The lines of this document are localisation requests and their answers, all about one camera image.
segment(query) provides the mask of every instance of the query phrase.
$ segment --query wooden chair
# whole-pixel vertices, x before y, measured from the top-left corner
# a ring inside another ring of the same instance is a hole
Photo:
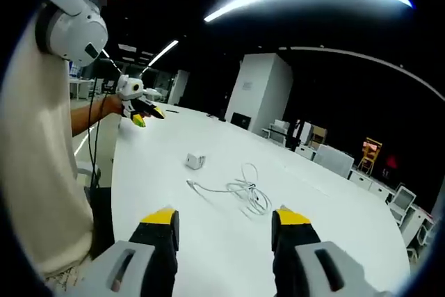
[[[374,163],[377,160],[378,154],[382,149],[382,143],[379,143],[369,137],[366,137],[363,158],[358,165],[358,169],[367,175],[371,175],[374,168]]]

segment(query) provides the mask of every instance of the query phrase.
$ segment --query white pillar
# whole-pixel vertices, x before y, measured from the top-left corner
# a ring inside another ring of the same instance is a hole
[[[437,194],[436,204],[432,208],[431,215],[437,220],[442,215],[442,209],[444,208],[445,201],[445,177],[442,182],[442,186],[440,187],[439,194]]]
[[[189,73],[187,71],[179,70],[173,81],[172,90],[168,97],[168,104],[178,104],[184,90],[186,89]]]
[[[234,113],[248,116],[248,130],[260,135],[261,128],[282,119],[292,84],[292,69],[277,54],[245,55],[226,120],[230,122]]]

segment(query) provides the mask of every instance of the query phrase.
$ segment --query hand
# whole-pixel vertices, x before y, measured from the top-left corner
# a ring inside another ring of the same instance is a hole
[[[109,95],[108,97],[105,98],[104,110],[106,115],[111,113],[121,115],[123,108],[124,107],[122,105],[122,100],[120,99],[119,95],[117,94]]]

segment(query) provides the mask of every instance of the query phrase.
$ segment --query white charger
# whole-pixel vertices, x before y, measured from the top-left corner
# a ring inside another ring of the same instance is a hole
[[[199,170],[205,163],[206,157],[200,154],[187,154],[186,166],[192,170]]]

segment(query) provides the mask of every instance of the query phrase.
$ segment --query human arm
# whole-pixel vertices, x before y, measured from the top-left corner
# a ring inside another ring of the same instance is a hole
[[[88,118],[90,115],[90,105],[71,110],[72,135],[76,136],[84,132],[86,129],[89,128],[90,125],[95,124],[97,121],[101,120],[109,114],[121,114],[121,112],[122,102],[117,95],[109,95],[104,99],[93,102],[91,106],[90,122],[88,122]]]

